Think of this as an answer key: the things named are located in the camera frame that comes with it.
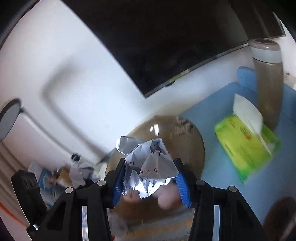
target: black monitor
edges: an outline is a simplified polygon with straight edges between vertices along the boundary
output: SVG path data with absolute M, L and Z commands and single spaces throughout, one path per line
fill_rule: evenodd
M 145 97 L 250 39 L 285 34 L 279 19 L 261 1 L 63 1 Z

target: blue gripper pad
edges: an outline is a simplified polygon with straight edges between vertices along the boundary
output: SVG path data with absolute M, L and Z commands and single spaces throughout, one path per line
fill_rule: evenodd
M 179 175 L 175 178 L 179 193 L 182 199 L 182 202 L 186 205 L 186 207 L 190 208 L 191 206 L 191 200 L 189 195 L 189 187 L 186 184 L 186 180 L 184 179 L 181 172 L 179 172 Z
M 112 205 L 113 207 L 116 206 L 116 204 L 118 204 L 121 194 L 122 194 L 122 190 L 123 190 L 123 177 L 125 175 L 125 167 L 123 165 L 123 168 L 121 168 L 119 175 L 117 176 L 116 179 L 116 183 L 113 189 L 113 200 L 112 200 Z

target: yellow-green packaging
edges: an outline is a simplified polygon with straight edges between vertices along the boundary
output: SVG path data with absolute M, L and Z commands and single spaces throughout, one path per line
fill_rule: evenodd
M 281 145 L 276 135 L 263 125 L 261 136 L 270 149 L 270 155 L 260 139 L 236 115 L 226 117 L 215 125 L 215 133 L 236 167 L 242 182 L 271 160 Z

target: thermos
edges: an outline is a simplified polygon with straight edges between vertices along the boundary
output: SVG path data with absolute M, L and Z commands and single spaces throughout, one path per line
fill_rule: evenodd
M 284 72 L 281 48 L 267 39 L 249 41 L 257 76 L 258 110 L 264 124 L 274 130 L 279 122 L 283 98 Z

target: blue tabletop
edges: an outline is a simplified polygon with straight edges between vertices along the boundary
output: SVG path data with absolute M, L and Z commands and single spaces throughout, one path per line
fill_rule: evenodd
M 265 215 L 274 202 L 287 196 L 296 198 L 296 124 L 293 122 L 291 114 L 281 112 L 279 125 L 274 132 L 281 141 L 280 150 L 265 167 L 251 175 L 243 184 L 233 163 L 219 143 L 214 126 L 225 117 L 233 114 L 232 105 L 235 93 L 246 97 L 253 105 L 257 106 L 256 90 L 252 89 L 255 86 L 254 73 L 250 77 L 248 75 L 250 71 L 246 70 L 238 71 L 240 77 L 242 73 L 244 74 L 240 80 L 241 85 L 230 83 L 188 109 L 181 116 L 190 120 L 197 127 L 204 141 L 205 166 L 201 179 L 218 188 L 226 189 L 230 185 L 236 186 L 259 221 L 263 223 Z M 282 110 L 296 108 L 296 92 L 291 90 L 288 89 L 289 94 L 294 95 L 293 101 L 287 100 L 286 96 Z M 218 240 L 218 234 L 219 208 L 215 207 L 213 240 Z

